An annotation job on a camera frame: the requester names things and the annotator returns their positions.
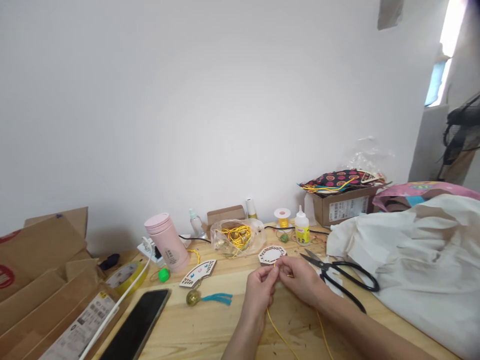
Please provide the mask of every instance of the small bottle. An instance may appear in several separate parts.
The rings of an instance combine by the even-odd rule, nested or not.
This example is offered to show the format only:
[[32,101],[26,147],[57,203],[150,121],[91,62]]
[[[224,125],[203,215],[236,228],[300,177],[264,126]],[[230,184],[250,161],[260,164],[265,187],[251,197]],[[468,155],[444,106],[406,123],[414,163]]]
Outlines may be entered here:
[[309,218],[302,211],[302,205],[300,205],[300,211],[296,213],[295,232],[296,242],[299,245],[310,245],[310,222]]
[[258,219],[254,201],[251,198],[246,200],[246,212],[248,213],[249,219]]
[[195,235],[196,238],[206,239],[207,234],[205,233],[204,228],[202,227],[202,220],[200,220],[200,217],[192,208],[190,208],[189,211],[190,211],[190,224],[191,224],[191,227],[193,228],[193,234]]

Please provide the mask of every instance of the scissors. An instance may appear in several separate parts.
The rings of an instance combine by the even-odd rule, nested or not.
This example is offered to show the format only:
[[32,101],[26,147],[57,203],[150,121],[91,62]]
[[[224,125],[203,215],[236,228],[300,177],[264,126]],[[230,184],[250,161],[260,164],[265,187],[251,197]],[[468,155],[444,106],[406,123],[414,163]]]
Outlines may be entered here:
[[[306,256],[304,254],[300,254],[305,260],[307,260],[310,264],[313,264],[315,265],[316,267],[320,268],[321,269],[321,274],[320,274],[320,278],[325,281],[325,279],[327,279],[330,283],[333,284],[333,286],[335,286],[337,289],[339,289],[342,293],[344,293],[345,295],[347,295],[357,306],[358,308],[363,312],[363,313],[367,313],[367,311],[365,310],[364,306],[362,305],[362,303],[350,292],[348,291],[346,288],[344,288],[343,286],[341,286],[338,282],[334,281],[328,274],[327,274],[327,271],[329,270],[329,268],[333,268],[335,270],[337,270],[340,274],[342,274],[344,277],[346,277],[348,280],[350,280],[351,282],[357,284],[359,287],[361,287],[362,289],[365,289],[365,290],[368,290],[372,293],[376,293],[377,291],[380,290],[380,286],[379,286],[379,283],[377,282],[377,280],[372,276],[372,274],[370,274],[367,270],[365,270],[363,267],[361,267],[360,265],[357,265],[353,262],[347,262],[347,261],[334,261],[332,263],[328,263],[328,262],[323,262],[322,260],[320,260],[320,258],[315,255],[313,252],[311,252],[310,250],[307,250],[305,249],[305,251],[308,253],[308,255],[310,256]],[[345,272],[344,270],[342,270],[340,268],[340,266],[348,266],[350,268],[353,268],[353,269],[356,269],[358,270],[359,272],[361,272],[362,274],[365,274],[370,280],[371,282],[373,283],[373,286],[368,286],[366,285],[365,283],[357,280],[356,278],[354,278],[352,275],[350,275],[349,273]]]

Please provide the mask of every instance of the wooden hexagon charm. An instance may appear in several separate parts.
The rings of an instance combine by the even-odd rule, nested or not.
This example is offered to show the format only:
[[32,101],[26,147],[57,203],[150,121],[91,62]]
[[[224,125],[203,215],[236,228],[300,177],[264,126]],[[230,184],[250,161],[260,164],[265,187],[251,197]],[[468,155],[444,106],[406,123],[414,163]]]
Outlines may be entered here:
[[284,255],[287,255],[287,252],[283,247],[271,245],[260,251],[258,254],[258,260],[260,260],[260,265],[269,266],[275,264],[277,260]]

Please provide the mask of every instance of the black scissor handle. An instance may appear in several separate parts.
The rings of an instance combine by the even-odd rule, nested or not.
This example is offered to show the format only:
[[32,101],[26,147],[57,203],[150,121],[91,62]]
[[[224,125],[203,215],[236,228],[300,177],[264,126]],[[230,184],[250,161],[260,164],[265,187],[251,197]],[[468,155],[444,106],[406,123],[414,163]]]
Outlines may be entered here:
[[[370,280],[371,282],[373,283],[373,286],[368,286],[367,284],[365,284],[364,282],[362,281],[359,281],[357,280],[356,278],[354,278],[352,275],[350,275],[349,273],[347,273],[346,271],[342,270],[342,268],[340,266],[348,266],[348,267],[351,267],[351,268],[354,268],[354,269],[357,269],[359,272],[361,272],[362,274],[366,275]],[[342,274],[344,277],[346,277],[348,280],[350,280],[351,282],[357,284],[359,287],[365,289],[365,290],[368,290],[372,293],[376,293],[378,291],[380,291],[380,285],[377,281],[377,279],[375,279],[372,274],[370,274],[367,270],[365,270],[363,267],[361,267],[360,265],[357,265],[353,262],[348,262],[348,261],[334,261],[331,263],[331,267],[338,270],[338,272],[340,272],[340,274]]]
[[362,313],[366,314],[367,311],[365,310],[364,306],[362,305],[362,303],[360,302],[360,300],[358,300],[350,291],[348,291],[346,288],[344,288],[342,285],[340,285],[338,282],[336,282],[335,280],[333,280],[330,276],[327,275],[327,272],[325,270],[323,270],[321,272],[321,275],[320,277],[322,278],[323,281],[325,281],[325,279],[327,279],[330,283],[333,284],[333,286],[335,286],[337,289],[339,289],[342,293],[344,293],[345,295],[347,295],[350,300],[352,300],[355,305],[358,306],[358,308],[361,310]]

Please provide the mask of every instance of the blue tassel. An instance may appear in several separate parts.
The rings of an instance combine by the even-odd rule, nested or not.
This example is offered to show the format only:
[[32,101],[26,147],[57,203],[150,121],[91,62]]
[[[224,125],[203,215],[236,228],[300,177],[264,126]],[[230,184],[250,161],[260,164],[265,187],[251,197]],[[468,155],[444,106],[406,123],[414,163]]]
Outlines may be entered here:
[[224,303],[227,306],[230,306],[232,303],[232,294],[227,294],[224,292],[219,292],[213,295],[205,296],[202,298],[203,301],[217,301],[219,303]]

